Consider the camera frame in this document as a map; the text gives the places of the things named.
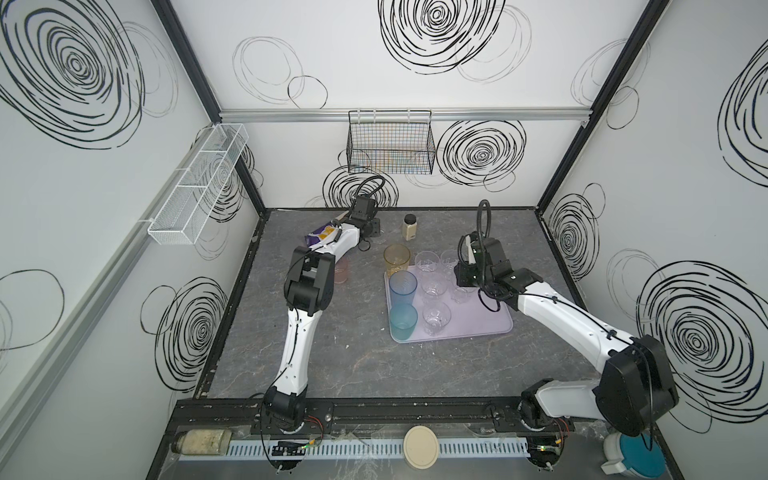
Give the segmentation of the blue drinking glass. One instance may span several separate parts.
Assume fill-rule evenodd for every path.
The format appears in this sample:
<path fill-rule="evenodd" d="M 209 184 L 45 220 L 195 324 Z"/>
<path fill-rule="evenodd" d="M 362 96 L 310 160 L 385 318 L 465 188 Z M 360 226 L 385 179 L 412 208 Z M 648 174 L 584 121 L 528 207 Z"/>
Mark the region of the blue drinking glass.
<path fill-rule="evenodd" d="M 418 288 L 418 279 L 408 270 L 393 273 L 388 279 L 389 298 L 392 307 L 396 305 L 411 305 Z"/>

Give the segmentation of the yellow drinking glass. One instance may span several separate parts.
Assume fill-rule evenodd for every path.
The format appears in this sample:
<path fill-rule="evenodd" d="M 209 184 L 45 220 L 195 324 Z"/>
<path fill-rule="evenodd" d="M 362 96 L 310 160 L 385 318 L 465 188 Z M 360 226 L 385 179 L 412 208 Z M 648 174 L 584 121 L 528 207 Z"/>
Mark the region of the yellow drinking glass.
<path fill-rule="evenodd" d="M 411 260 L 410 249 L 400 243 L 388 245 L 384 252 L 383 258 L 386 263 L 386 274 L 391 277 L 393 274 L 407 270 Z"/>

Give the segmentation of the teal drinking glass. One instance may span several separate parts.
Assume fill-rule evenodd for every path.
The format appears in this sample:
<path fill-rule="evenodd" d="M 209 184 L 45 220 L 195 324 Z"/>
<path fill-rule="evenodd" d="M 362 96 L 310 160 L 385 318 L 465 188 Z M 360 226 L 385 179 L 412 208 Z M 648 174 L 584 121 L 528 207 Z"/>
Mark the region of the teal drinking glass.
<path fill-rule="evenodd" d="M 390 333 L 397 342 L 408 340 L 418 322 L 418 312 L 411 304 L 396 304 L 389 311 Z"/>

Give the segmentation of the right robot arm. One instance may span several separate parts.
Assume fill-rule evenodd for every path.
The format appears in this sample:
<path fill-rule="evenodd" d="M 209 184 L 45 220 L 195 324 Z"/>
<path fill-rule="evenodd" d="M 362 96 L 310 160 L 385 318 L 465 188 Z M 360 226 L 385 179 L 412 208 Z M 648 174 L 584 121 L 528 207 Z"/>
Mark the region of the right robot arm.
<path fill-rule="evenodd" d="M 519 415 L 540 431 L 557 418 L 609 423 L 638 437 L 679 403 L 671 364 L 661 342 L 632 336 L 563 297 L 541 276 L 512 268 L 501 243 L 472 232 L 460 238 L 454 268 L 461 287 L 538 321 L 579 352 L 598 373 L 580 381 L 544 379 L 520 395 Z"/>

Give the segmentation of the clear ribbed glass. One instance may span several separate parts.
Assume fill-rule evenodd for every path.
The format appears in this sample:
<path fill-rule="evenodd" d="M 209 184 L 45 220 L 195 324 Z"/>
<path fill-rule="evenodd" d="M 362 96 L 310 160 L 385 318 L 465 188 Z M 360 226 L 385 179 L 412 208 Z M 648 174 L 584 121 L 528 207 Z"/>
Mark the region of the clear ribbed glass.
<path fill-rule="evenodd" d="M 456 304 L 464 304 L 476 296 L 476 287 L 462 287 L 454 285 L 450 291 L 450 298 Z"/>

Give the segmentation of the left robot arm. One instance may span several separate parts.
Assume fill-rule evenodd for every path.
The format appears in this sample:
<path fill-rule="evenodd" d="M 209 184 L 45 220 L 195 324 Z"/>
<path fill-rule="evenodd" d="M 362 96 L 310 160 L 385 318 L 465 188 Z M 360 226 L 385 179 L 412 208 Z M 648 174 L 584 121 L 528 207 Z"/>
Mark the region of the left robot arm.
<path fill-rule="evenodd" d="M 278 374 L 262 400 L 266 415 L 284 431 L 297 431 L 304 422 L 310 352 L 319 320 L 333 297 L 336 265 L 364 237 L 378 234 L 378 209 L 371 194 L 358 194 L 346 213 L 310 232 L 305 244 L 293 251 L 283 287 L 286 342 Z"/>

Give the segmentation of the lilac plastic tray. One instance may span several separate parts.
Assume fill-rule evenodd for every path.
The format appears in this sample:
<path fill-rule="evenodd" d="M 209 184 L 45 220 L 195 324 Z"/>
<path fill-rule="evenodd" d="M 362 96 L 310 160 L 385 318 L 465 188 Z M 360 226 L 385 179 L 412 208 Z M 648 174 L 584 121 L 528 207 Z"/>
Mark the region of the lilac plastic tray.
<path fill-rule="evenodd" d="M 460 338 L 474 338 L 488 335 L 500 335 L 506 334 L 513 329 L 513 319 L 509 309 L 506 306 L 501 306 L 497 311 L 491 311 L 484 305 L 489 303 L 490 300 L 486 296 L 476 292 L 476 296 L 467 303 L 456 304 L 450 298 L 450 291 L 452 286 L 448 287 L 447 292 L 439 299 L 432 301 L 442 301 L 446 303 L 452 311 L 452 320 L 445 327 L 445 329 L 436 336 L 429 336 L 424 330 L 424 321 L 422 319 L 422 307 L 425 301 L 421 295 L 420 278 L 422 272 L 416 267 L 410 267 L 408 269 L 418 279 L 418 288 L 411 304 L 418 312 L 418 322 L 411 337 L 405 342 L 397 342 L 399 344 L 406 343 L 421 343 L 437 340 L 448 339 L 460 339 Z M 384 278 L 384 290 L 386 294 L 386 307 L 389 322 L 389 311 L 392 308 L 389 298 L 389 285 L 387 274 Z"/>

